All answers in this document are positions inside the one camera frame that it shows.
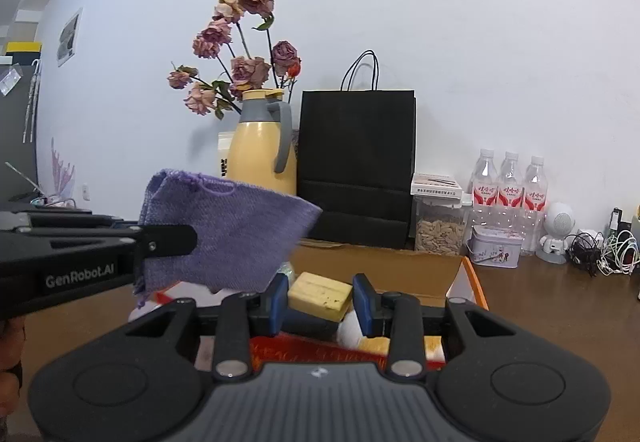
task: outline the purple cloth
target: purple cloth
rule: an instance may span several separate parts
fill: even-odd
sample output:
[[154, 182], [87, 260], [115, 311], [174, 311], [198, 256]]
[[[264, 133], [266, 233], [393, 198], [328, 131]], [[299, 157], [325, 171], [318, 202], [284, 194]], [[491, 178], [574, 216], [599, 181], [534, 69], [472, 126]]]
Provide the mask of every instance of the purple cloth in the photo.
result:
[[299, 197], [209, 175], [164, 169], [151, 178], [141, 225], [191, 225], [190, 255], [147, 258], [136, 293], [175, 281], [264, 291], [321, 209]]

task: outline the gray handle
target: gray handle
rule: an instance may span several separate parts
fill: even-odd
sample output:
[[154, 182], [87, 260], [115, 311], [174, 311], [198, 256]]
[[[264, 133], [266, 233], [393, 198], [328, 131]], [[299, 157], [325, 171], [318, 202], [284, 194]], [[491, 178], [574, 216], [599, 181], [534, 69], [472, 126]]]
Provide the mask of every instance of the gray handle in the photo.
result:
[[278, 100], [267, 104], [269, 113], [280, 112], [280, 145], [278, 154], [276, 155], [273, 170], [280, 174], [287, 167], [287, 159], [289, 158], [289, 149], [291, 139], [293, 138], [293, 125], [291, 123], [291, 107], [286, 102]]

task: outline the wooden table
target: wooden table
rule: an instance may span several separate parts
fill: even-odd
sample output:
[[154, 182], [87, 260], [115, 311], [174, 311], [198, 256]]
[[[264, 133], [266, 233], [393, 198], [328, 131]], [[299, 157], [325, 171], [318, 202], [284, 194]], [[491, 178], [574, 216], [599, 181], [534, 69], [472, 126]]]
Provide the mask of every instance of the wooden table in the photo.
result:
[[492, 312], [596, 365], [612, 401], [598, 442], [640, 440], [640, 276], [591, 278], [533, 257], [517, 269], [476, 267]]
[[[476, 268], [489, 308], [595, 364], [609, 380], [612, 404], [598, 442], [640, 440], [640, 277], [590, 278], [569, 266], [523, 258], [517, 269]], [[32, 314], [23, 362], [25, 384], [46, 362], [124, 324], [131, 288]], [[38, 433], [23, 393], [10, 431]], [[25, 436], [12, 442], [34, 440]]]

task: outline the nuts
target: nuts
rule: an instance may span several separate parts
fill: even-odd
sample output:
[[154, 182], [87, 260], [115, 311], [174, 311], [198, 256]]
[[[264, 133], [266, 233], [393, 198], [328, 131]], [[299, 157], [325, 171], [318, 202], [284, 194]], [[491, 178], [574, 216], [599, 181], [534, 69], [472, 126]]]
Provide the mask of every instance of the nuts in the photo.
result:
[[464, 234], [464, 225], [421, 219], [415, 230], [415, 250], [455, 256], [459, 254]]

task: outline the yellow thermos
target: yellow thermos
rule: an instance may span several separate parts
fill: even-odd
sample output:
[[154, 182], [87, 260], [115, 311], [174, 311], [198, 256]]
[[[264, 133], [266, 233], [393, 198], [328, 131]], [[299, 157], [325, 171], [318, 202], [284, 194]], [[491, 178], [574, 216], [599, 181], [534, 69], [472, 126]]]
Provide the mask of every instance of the yellow thermos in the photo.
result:
[[242, 94], [242, 113], [226, 161], [226, 176], [281, 193], [296, 194], [291, 107], [281, 89]]

